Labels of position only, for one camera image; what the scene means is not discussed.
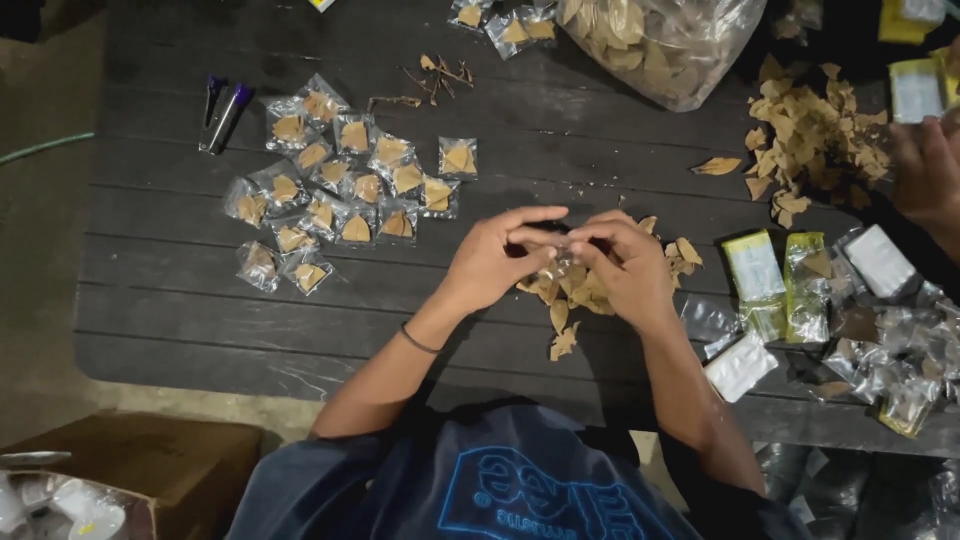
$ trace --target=white package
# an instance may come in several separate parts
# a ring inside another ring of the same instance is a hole
[[[776,368],[777,359],[763,347],[762,338],[750,332],[704,368],[704,373],[720,396],[734,403]]]
[[[844,252],[879,298],[894,296],[917,273],[879,225],[847,244]]]

